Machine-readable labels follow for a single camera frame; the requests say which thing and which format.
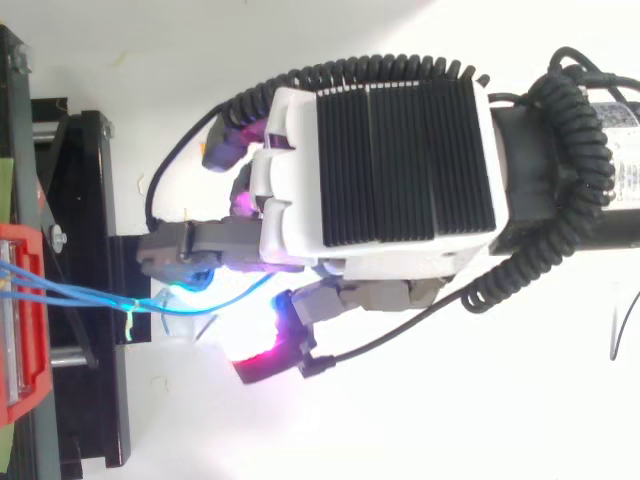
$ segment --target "black cable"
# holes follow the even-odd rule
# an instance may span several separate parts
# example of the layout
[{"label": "black cable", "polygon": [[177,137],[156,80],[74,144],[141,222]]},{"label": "black cable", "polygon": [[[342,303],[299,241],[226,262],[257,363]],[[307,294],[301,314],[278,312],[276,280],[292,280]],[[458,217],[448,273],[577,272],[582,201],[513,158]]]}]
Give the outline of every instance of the black cable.
[{"label": "black cable", "polygon": [[379,347],[381,345],[384,345],[388,341],[393,340],[398,335],[406,332],[410,328],[415,327],[418,323],[420,323],[425,318],[430,317],[431,315],[436,313],[438,310],[441,310],[442,308],[446,307],[450,303],[453,303],[456,300],[458,300],[463,295],[464,290],[466,288],[467,287],[461,288],[460,290],[456,290],[455,292],[447,295],[443,299],[438,300],[437,302],[432,304],[429,308],[427,308],[426,310],[423,310],[422,312],[417,314],[415,317],[413,317],[411,320],[406,321],[405,323],[403,323],[399,327],[394,328],[389,333],[385,333],[381,337],[379,337],[379,338],[377,338],[377,339],[375,339],[375,340],[373,340],[373,341],[371,341],[371,342],[369,342],[369,343],[367,343],[367,344],[365,344],[365,345],[363,345],[361,347],[358,347],[358,348],[356,348],[354,350],[351,350],[349,352],[343,353],[341,355],[336,355],[334,357],[335,362],[336,363],[340,363],[340,362],[344,362],[344,361],[350,360],[350,359],[355,358],[355,357],[359,357],[360,355],[365,354],[367,352],[370,352],[374,348],[377,348],[377,347]]},{"label": "black cable", "polygon": [[471,282],[462,304],[473,313],[486,312],[573,255],[602,217],[614,186],[607,136],[573,78],[563,72],[543,75],[529,89],[527,105],[542,111],[577,180],[548,226],[534,233],[511,258]]},{"label": "black cable", "polygon": [[518,105],[523,102],[523,98],[515,93],[490,93],[489,103],[495,102],[511,102]]},{"label": "black cable", "polygon": [[147,196],[144,204],[144,215],[147,222],[147,228],[150,232],[155,232],[158,228],[159,220],[153,216],[153,198],[155,197],[156,190],[160,179],[164,175],[164,172],[169,168],[173,161],[180,155],[180,152],[193,140],[193,138],[204,128],[207,124],[213,120],[222,110],[222,105],[218,105],[210,110],[204,117],[198,121],[193,127],[189,129],[187,133],[180,139],[175,147],[169,152],[169,155],[162,161],[156,172],[153,174],[151,183],[149,183],[149,189],[147,190]]},{"label": "black cable", "polygon": [[640,92],[640,81],[629,77],[616,77],[616,85]]},{"label": "black cable", "polygon": [[[593,63],[587,56],[571,47],[562,47],[556,50],[556,52],[551,57],[549,61],[549,72],[555,71],[557,72],[561,68],[561,62],[565,58],[570,58],[571,60],[577,62],[587,69],[589,72],[601,72],[601,70]],[[616,87],[610,87],[609,93],[615,99],[616,102],[624,103],[626,105],[627,99],[624,97],[622,92]]]},{"label": "black cable", "polygon": [[627,320],[629,320],[629,317],[631,316],[631,312],[633,311],[633,307],[636,306],[636,303],[638,302],[638,299],[640,299],[640,292],[638,292],[638,294],[636,295],[636,298],[633,299],[633,302],[631,302],[631,306],[629,307],[629,310],[627,310],[627,314],[624,316],[624,320],[622,321],[622,325],[620,326],[620,331],[618,332],[618,338],[616,340],[616,345],[613,348],[613,350],[611,351],[611,354],[609,356],[609,358],[611,359],[612,362],[614,362],[616,360],[616,358],[618,358],[618,350],[620,349],[620,341],[622,340],[622,334],[624,333],[624,327],[627,326]]},{"label": "black cable", "polygon": [[[286,74],[259,83],[225,102],[222,116],[225,124],[235,129],[244,128],[266,118],[275,92],[280,87],[316,92],[331,87],[367,83],[472,78],[476,72],[472,65],[462,73],[460,68],[461,63],[458,60],[452,61],[447,68],[445,58],[439,57],[434,61],[433,57],[420,58],[418,55],[373,55],[340,59],[304,67],[301,70],[290,70]],[[489,80],[488,75],[481,75],[477,82],[486,87]]]}]

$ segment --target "black connector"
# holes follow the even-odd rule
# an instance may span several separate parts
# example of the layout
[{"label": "black connector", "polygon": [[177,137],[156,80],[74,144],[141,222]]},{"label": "black connector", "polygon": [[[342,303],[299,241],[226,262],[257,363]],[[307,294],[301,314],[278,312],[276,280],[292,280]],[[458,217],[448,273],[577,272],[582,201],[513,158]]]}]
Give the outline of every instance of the black connector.
[{"label": "black connector", "polygon": [[336,357],[333,355],[326,355],[318,358],[313,358],[311,355],[307,355],[300,366],[300,373],[304,378],[313,377],[335,367],[337,363]]}]

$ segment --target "coiled cable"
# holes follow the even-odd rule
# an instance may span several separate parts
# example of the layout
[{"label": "coiled cable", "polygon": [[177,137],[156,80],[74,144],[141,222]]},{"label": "coiled cable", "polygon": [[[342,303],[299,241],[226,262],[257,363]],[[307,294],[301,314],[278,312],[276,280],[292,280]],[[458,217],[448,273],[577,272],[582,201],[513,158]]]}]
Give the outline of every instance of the coiled cable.
[{"label": "coiled cable", "polygon": [[464,307],[482,313],[537,280],[571,256],[609,205],[615,169],[607,136],[595,110],[575,81],[562,72],[542,76],[526,95],[539,108],[575,168],[577,181],[558,217],[511,258],[477,278],[462,292]]},{"label": "coiled cable", "polygon": [[[150,232],[154,232],[158,228],[159,220],[153,216],[153,198],[160,184],[160,179],[187,144],[217,115],[222,115],[227,127],[239,130],[269,115],[273,97],[280,87],[318,91],[330,87],[378,82],[426,81],[437,78],[455,80],[456,78],[472,78],[476,73],[476,68],[472,65],[466,67],[462,73],[460,73],[461,68],[462,64],[458,60],[452,61],[447,67],[447,60],[442,57],[434,61],[430,56],[420,58],[418,55],[409,57],[407,55],[385,55],[384,57],[373,55],[371,57],[351,57],[313,67],[304,67],[301,70],[291,70],[264,83],[259,83],[207,112],[198,123],[189,129],[162,161],[153,174],[147,190],[145,199],[147,228]],[[489,80],[488,75],[481,75],[477,82],[486,87]]]}]

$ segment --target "robotic hand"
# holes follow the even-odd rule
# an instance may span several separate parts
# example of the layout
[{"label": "robotic hand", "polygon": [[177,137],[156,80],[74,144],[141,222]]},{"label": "robotic hand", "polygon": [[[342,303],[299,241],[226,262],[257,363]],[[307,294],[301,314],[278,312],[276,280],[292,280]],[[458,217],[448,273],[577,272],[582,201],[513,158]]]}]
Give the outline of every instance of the robotic hand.
[{"label": "robotic hand", "polygon": [[[565,58],[577,64],[563,68]],[[213,109],[156,172],[138,252],[147,275],[195,290],[223,265],[323,277],[276,297],[278,342],[234,364],[244,382],[293,366],[320,373],[457,299],[485,312],[577,249],[637,244],[640,106],[618,87],[640,82],[568,47],[523,95],[488,94],[486,75],[459,72],[458,61],[404,55],[294,70]],[[591,88],[615,102],[591,104]],[[231,215],[156,220],[160,177],[214,118],[205,167],[226,171],[264,143],[234,183]],[[511,256],[435,302],[486,251]],[[423,311],[352,352],[314,358],[313,324],[357,307]]]}]

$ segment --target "metal rod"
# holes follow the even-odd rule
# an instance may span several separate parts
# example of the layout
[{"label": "metal rod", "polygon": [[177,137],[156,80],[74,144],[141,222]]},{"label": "metal rod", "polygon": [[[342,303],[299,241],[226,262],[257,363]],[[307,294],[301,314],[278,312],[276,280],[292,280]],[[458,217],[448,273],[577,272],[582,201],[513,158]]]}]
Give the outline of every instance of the metal rod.
[{"label": "metal rod", "polygon": [[79,367],[86,364],[87,359],[80,347],[51,349],[51,366],[53,368]]},{"label": "metal rod", "polygon": [[52,143],[58,130],[58,122],[34,123],[33,143]]}]

